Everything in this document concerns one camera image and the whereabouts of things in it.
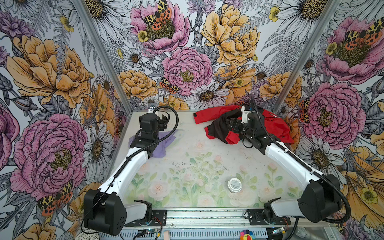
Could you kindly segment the purple cloth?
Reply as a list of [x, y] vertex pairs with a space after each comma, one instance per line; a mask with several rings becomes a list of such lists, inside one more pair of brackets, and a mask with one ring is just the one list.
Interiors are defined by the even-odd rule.
[[[168, 137], [167, 139], [165, 139], [164, 141], [162, 141], [161, 143], [159, 143], [157, 145], [157, 147], [155, 148], [153, 154], [152, 154], [152, 157], [153, 158], [163, 158], [166, 156], [166, 148], [168, 146], [170, 146], [172, 144], [172, 142], [176, 139], [176, 137], [174, 136], [175, 133], [177, 133], [178, 130], [176, 130], [170, 137]], [[169, 134], [170, 131], [168, 132], [159, 132], [159, 139], [165, 137], [167, 134]], [[133, 140], [135, 139], [135, 136], [132, 136], [129, 138], [129, 144], [131, 145], [131, 143], [133, 142]]]

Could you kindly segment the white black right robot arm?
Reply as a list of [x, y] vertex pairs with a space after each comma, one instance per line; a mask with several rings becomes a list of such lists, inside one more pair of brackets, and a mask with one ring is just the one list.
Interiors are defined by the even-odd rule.
[[228, 122], [228, 129], [248, 140], [252, 147], [277, 162], [300, 185], [303, 193], [298, 199], [273, 199], [264, 204], [263, 215], [268, 223], [277, 218], [304, 218], [312, 223], [325, 221], [337, 223], [331, 215], [346, 207], [347, 213], [341, 222], [348, 220], [350, 206], [340, 190], [340, 182], [334, 175], [325, 175], [306, 164], [282, 142], [270, 135], [259, 113], [251, 112], [244, 123], [238, 119]]

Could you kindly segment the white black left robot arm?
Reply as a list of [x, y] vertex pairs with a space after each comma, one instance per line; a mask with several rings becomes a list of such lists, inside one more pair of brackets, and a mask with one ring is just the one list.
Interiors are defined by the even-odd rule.
[[127, 224], [148, 225], [153, 219], [152, 204], [135, 200], [123, 201], [125, 191], [140, 168], [153, 156], [159, 143], [171, 137], [175, 130], [160, 138], [166, 130], [170, 115], [159, 117], [156, 111], [139, 118], [140, 129], [134, 135], [127, 156], [112, 175], [97, 189], [84, 196], [84, 216], [81, 231], [84, 234], [105, 233], [117, 236]]

